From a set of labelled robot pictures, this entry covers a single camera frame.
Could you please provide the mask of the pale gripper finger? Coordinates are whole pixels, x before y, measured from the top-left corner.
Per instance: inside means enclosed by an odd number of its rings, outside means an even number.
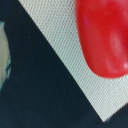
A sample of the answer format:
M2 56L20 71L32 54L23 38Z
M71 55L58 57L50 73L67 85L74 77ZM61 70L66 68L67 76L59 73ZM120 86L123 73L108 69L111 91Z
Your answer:
M11 72L11 55L4 26L5 23L0 22L0 90Z

